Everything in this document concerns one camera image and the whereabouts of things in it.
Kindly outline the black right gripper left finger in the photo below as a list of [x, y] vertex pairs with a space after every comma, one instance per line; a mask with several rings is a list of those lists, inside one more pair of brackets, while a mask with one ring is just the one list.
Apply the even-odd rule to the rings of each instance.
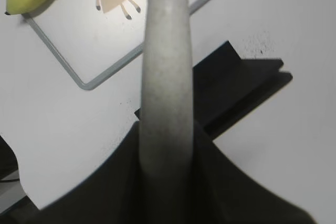
[[135, 122], [95, 172], [27, 223], [146, 223], [138, 147]]

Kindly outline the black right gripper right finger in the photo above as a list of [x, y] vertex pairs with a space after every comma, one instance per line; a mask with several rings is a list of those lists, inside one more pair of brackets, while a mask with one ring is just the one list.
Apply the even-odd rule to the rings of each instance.
[[315, 223], [239, 169], [197, 122], [190, 203], [190, 223]]

